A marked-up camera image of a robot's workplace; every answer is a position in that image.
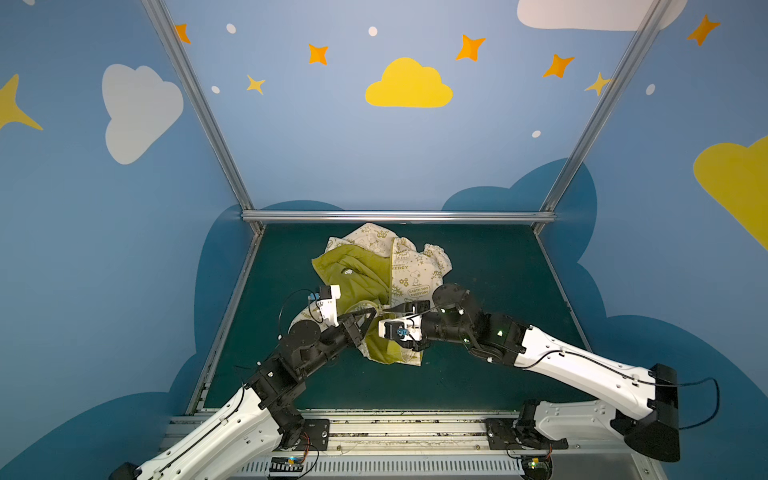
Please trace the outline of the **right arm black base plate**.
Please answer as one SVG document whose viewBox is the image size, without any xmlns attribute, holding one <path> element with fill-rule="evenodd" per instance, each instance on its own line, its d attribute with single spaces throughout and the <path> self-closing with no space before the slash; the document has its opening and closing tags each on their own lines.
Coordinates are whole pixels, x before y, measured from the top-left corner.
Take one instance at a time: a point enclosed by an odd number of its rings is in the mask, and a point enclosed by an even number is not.
<svg viewBox="0 0 768 480">
<path fill-rule="evenodd" d="M 568 441 L 563 438 L 552 440 L 534 426 L 526 425 L 515 418 L 486 418 L 483 420 L 486 438 L 491 450 L 567 450 Z"/>
</svg>

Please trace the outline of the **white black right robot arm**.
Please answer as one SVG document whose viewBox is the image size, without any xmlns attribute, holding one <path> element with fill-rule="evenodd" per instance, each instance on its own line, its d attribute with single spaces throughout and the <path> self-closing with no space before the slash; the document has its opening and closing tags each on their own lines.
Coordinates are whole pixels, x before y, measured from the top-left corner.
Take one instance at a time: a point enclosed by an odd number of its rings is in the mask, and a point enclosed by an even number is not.
<svg viewBox="0 0 768 480">
<path fill-rule="evenodd" d="M 488 313 L 457 284 L 438 287 L 429 301 L 388 309 L 379 337 L 414 351 L 434 342 L 463 345 L 488 363 L 547 376 L 596 400 L 596 421 L 632 450 L 652 459 L 681 459 L 679 382 L 676 371 L 657 363 L 646 369 L 621 364 L 570 345 L 503 313 Z"/>
</svg>

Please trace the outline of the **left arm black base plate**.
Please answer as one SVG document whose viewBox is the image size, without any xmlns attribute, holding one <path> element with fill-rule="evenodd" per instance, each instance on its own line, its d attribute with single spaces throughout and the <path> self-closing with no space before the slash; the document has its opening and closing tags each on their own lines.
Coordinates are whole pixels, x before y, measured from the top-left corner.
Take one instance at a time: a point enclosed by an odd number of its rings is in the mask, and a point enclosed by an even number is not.
<svg viewBox="0 0 768 480">
<path fill-rule="evenodd" d="M 307 445 L 319 451 L 326 451 L 330 436 L 330 420 L 304 419 L 290 426 L 284 433 L 280 447 L 284 450 L 304 450 Z"/>
</svg>

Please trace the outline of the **white green printed jacket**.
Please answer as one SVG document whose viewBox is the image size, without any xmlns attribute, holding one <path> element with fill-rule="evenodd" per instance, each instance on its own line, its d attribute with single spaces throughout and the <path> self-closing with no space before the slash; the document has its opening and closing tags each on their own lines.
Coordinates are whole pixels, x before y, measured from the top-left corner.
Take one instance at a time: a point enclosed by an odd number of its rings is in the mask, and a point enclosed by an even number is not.
<svg viewBox="0 0 768 480">
<path fill-rule="evenodd" d="M 452 270 L 442 247 L 425 244 L 419 250 L 408 238 L 372 223 L 329 238 L 312 266 L 323 284 L 340 287 L 338 314 L 366 308 L 382 313 L 405 302 L 430 301 Z"/>
</svg>

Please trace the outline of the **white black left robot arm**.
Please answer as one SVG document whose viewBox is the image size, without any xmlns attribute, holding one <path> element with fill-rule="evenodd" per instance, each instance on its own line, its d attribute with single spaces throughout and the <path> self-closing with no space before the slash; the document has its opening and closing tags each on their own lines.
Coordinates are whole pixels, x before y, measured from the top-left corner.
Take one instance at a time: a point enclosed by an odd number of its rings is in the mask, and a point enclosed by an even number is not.
<svg viewBox="0 0 768 480">
<path fill-rule="evenodd" d="M 291 448 L 305 432 L 294 400 L 306 380 L 348 347 L 358 347 L 377 310 L 344 314 L 336 326 L 295 323 L 226 404 L 168 451 L 117 467 L 111 479 L 226 479 L 248 459 Z"/>
</svg>

